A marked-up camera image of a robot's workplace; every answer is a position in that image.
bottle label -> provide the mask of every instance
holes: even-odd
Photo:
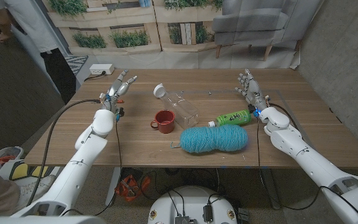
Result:
[[[225,125],[225,124],[246,124],[251,121],[251,114],[248,110],[242,110],[237,111],[234,113],[224,114],[221,116],[218,116],[217,121],[219,122],[219,125]]]

sneaker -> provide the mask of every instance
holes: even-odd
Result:
[[[34,195],[33,201],[37,200],[41,196],[43,196],[45,193],[48,192],[50,186],[52,186],[53,181],[55,180],[54,175],[49,175],[47,177],[44,177],[41,179],[40,184],[37,188],[37,192]],[[20,186],[20,196],[19,201],[17,202],[15,212],[18,212],[19,210],[23,209],[27,203],[30,200],[31,194],[34,190],[36,182],[33,182],[31,184]]]

hand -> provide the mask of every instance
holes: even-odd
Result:
[[[0,43],[5,42],[6,40],[8,40],[9,38],[11,38],[12,35],[6,35],[4,33],[0,33]]]

red mug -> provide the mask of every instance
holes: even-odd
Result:
[[[159,111],[155,117],[154,121],[150,123],[150,126],[154,129],[158,129],[163,134],[168,134],[173,131],[175,128],[175,114],[170,110]]]

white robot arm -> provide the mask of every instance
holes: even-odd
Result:
[[[240,74],[239,77],[244,90],[236,90],[255,107],[255,115],[266,123],[264,131],[270,136],[272,144],[296,160],[317,186],[321,187],[344,223],[358,223],[358,176],[341,171],[305,143],[301,133],[290,125],[288,117],[269,106],[268,97],[263,97],[258,83],[248,69],[246,74]]]
[[[26,208],[13,214],[12,218],[35,215],[40,210],[47,210],[46,216],[60,216],[74,206],[93,162],[107,144],[105,137],[113,129],[114,120],[118,121],[119,117],[123,116],[121,113],[123,110],[116,108],[117,100],[127,92],[129,85],[137,78],[135,76],[122,83],[122,78],[126,73],[127,70],[119,75],[106,95],[101,94],[101,102],[106,96],[102,108],[97,110],[92,124],[77,139],[75,143],[77,152],[49,191]]]

